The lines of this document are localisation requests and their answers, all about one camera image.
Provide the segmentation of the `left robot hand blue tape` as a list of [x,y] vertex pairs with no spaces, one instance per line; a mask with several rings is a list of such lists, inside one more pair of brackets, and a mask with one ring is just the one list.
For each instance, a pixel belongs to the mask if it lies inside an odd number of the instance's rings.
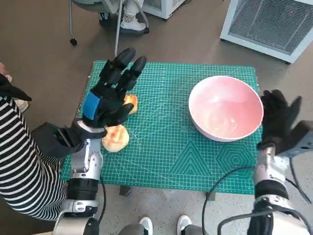
[[136,85],[147,62],[146,56],[141,56],[127,69],[134,56],[135,49],[131,47],[105,63],[83,105],[82,120],[87,126],[120,125],[127,119],[133,105],[124,103],[126,92]]

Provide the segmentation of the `right robot hand black glove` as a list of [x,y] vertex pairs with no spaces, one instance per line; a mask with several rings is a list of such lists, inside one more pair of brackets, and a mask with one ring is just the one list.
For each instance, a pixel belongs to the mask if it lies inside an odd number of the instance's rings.
[[287,140],[302,104],[302,96],[297,96],[288,104],[280,90],[265,90],[261,96],[264,108],[262,120],[262,140],[257,144],[258,150],[274,147],[278,154]]

